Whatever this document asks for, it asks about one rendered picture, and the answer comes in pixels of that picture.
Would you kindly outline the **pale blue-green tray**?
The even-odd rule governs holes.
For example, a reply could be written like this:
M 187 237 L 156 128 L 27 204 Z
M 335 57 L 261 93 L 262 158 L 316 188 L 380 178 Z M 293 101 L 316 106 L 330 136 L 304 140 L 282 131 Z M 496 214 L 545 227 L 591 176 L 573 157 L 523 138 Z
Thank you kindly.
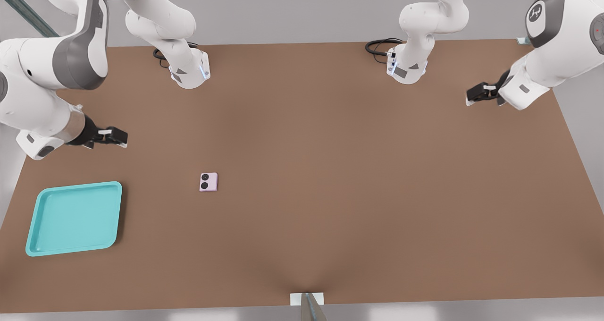
M 106 249 L 117 238 L 122 185 L 117 181 L 39 192 L 25 251 L 30 257 Z

